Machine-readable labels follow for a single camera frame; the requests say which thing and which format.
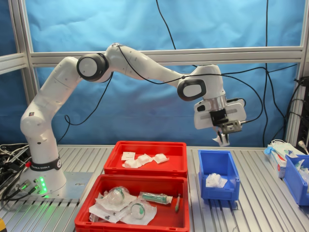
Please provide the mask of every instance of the medical package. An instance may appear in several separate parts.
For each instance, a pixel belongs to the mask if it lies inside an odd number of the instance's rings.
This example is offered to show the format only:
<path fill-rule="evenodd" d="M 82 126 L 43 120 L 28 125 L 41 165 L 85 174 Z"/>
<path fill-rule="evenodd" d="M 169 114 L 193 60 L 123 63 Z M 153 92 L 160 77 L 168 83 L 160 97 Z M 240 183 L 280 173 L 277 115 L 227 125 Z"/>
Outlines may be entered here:
<path fill-rule="evenodd" d="M 141 165 L 145 165 L 151 161 L 153 161 L 153 158 L 151 158 L 150 156 L 148 156 L 147 154 L 144 154 L 142 156 L 139 156 L 137 158 L 137 161 L 141 164 Z"/>
<path fill-rule="evenodd" d="M 163 153 L 156 154 L 155 157 L 153 158 L 154 161 L 157 163 L 163 163 L 169 160 L 169 158 L 166 158 L 166 156 Z"/>
<path fill-rule="evenodd" d="M 121 160 L 134 160 L 135 152 L 123 152 Z"/>
<path fill-rule="evenodd" d="M 206 187 L 223 188 L 227 183 L 227 179 L 222 178 L 219 174 L 212 173 L 206 178 Z"/>
<path fill-rule="evenodd" d="M 154 219 L 156 211 L 156 207 L 151 206 L 148 202 L 135 200 L 119 213 L 120 221 L 132 225 L 148 225 Z"/>
<path fill-rule="evenodd" d="M 125 187 L 116 187 L 112 188 L 103 199 L 96 199 L 96 202 L 102 205 L 106 210 L 119 212 L 136 198 L 137 197 L 130 195 Z"/>
<path fill-rule="evenodd" d="M 166 194 L 154 194 L 149 192 L 140 192 L 138 199 L 144 199 L 149 202 L 157 202 L 161 204 L 170 204 L 173 197 L 170 197 Z"/>
<path fill-rule="evenodd" d="M 264 154 L 268 157 L 271 166 L 274 168 L 278 175 L 278 178 L 284 178 L 286 159 L 279 155 L 276 150 L 271 146 L 264 150 Z"/>
<path fill-rule="evenodd" d="M 271 144 L 268 145 L 273 147 L 276 152 L 285 159 L 285 155 L 291 158 L 297 158 L 298 155 L 304 155 L 301 151 L 297 150 L 290 143 L 286 143 L 282 140 L 275 139 L 271 141 Z"/>
<path fill-rule="evenodd" d="M 125 161 L 125 163 L 122 165 L 124 168 L 139 168 L 141 167 L 141 163 L 138 162 L 138 160 L 134 160 L 134 159 L 128 159 Z"/>

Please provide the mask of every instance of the metal work table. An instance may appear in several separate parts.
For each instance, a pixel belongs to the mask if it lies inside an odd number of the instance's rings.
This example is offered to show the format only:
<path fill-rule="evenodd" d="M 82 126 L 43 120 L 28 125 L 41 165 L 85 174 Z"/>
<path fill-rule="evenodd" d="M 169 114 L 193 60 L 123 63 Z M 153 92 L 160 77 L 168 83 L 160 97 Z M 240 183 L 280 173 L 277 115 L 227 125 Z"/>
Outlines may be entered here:
<path fill-rule="evenodd" d="M 80 203 L 29 198 L 9 202 L 0 210 L 8 231 L 74 231 L 74 219 L 113 146 L 60 145 L 64 171 L 93 172 Z M 239 201 L 204 201 L 198 184 L 198 149 L 188 147 L 188 182 L 190 229 L 196 232 L 305 232 L 309 231 L 309 207 L 298 207 L 283 180 L 265 157 L 261 148 L 228 148 L 240 175 Z"/>

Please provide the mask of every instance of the small blue bin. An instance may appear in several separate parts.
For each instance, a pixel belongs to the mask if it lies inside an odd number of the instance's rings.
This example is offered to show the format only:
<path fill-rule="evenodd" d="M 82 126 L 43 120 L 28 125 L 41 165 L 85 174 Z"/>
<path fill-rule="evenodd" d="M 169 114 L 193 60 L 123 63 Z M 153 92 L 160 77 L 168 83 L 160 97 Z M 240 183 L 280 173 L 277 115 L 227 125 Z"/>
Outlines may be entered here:
<path fill-rule="evenodd" d="M 237 201 L 240 180 L 231 153 L 229 151 L 199 150 L 198 157 L 201 197 L 203 199 Z M 227 179 L 223 188 L 206 187 L 206 178 L 212 173 L 217 173 Z"/>
<path fill-rule="evenodd" d="M 298 155 L 298 158 L 286 157 L 286 168 L 284 181 L 288 186 L 291 195 L 298 205 L 309 205 L 309 194 L 307 194 L 308 185 L 297 171 L 295 164 L 304 160 L 302 166 L 309 168 L 309 156 Z"/>

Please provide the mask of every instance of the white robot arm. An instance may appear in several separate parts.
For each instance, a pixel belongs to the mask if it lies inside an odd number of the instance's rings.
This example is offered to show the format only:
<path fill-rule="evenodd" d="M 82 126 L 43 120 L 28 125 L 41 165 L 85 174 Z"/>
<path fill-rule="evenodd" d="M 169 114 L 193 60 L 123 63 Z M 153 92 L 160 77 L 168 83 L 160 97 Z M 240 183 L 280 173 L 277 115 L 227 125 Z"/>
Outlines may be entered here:
<path fill-rule="evenodd" d="M 194 106 L 197 129 L 221 127 L 223 134 L 241 130 L 240 121 L 246 119 L 243 101 L 227 102 L 220 70 L 216 65 L 198 66 L 185 76 L 167 69 L 143 53 L 120 44 L 112 44 L 105 54 L 89 54 L 79 60 L 64 58 L 52 71 L 21 118 L 32 160 L 30 168 L 20 177 L 20 183 L 37 185 L 33 195 L 44 196 L 62 188 L 66 179 L 61 169 L 56 139 L 51 121 L 83 79 L 105 82 L 112 72 L 120 72 L 135 79 L 156 79 L 176 87 L 184 101 L 202 97 Z"/>

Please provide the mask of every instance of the blue backdrop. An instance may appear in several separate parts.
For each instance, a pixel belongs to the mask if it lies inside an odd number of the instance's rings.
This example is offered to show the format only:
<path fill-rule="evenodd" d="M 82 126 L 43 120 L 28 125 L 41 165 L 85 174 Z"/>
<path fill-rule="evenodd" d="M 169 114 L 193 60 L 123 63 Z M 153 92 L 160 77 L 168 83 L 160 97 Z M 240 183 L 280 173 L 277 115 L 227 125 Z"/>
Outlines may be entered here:
<path fill-rule="evenodd" d="M 269 2 L 268 45 L 300 45 L 305 1 Z M 265 45 L 266 0 L 159 0 L 159 4 L 178 49 Z M 50 0 L 44 3 L 28 0 L 27 10 L 35 52 L 104 51 L 114 42 L 137 50 L 173 48 L 155 0 Z M 260 65 L 220 65 L 220 69 L 227 73 Z M 288 65 L 291 64 L 269 64 L 268 69 Z M 192 66 L 169 68 L 182 73 L 193 70 Z M 51 70 L 37 69 L 40 85 Z M 283 112 L 293 92 L 295 72 L 296 67 L 292 67 L 271 73 L 277 105 Z M 237 74 L 235 77 L 252 85 L 263 97 L 263 70 Z M 105 87 L 106 83 L 82 81 L 79 84 L 53 119 L 57 139 L 67 127 L 64 115 L 68 114 L 72 123 L 83 121 L 97 105 Z M 0 88 L 4 97 L 12 92 L 12 86 L 8 84 Z M 224 88 L 228 98 L 246 99 L 248 119 L 259 114 L 261 105 L 250 88 L 227 77 L 224 77 Z M 17 97 L 9 98 L 6 115 L 13 112 L 13 107 L 24 110 L 24 105 L 12 106 L 13 102 L 10 103 Z M 269 82 L 266 100 L 269 117 L 266 138 L 269 141 L 282 126 L 282 118 L 272 102 Z M 157 86 L 115 73 L 97 111 L 84 124 L 71 126 L 61 143 L 115 144 L 119 140 L 152 140 L 216 145 L 211 139 L 215 137 L 212 129 L 196 130 L 194 127 L 193 106 L 196 102 L 182 101 L 175 88 L 169 85 Z M 230 136 L 231 145 L 262 146 L 264 124 L 263 115 L 257 121 L 244 125 L 242 132 Z M 2 117 L 0 127 L 4 125 L 7 128 L 4 132 L 9 136 L 0 134 L 0 141 L 24 140 L 18 131 L 19 126 Z"/>

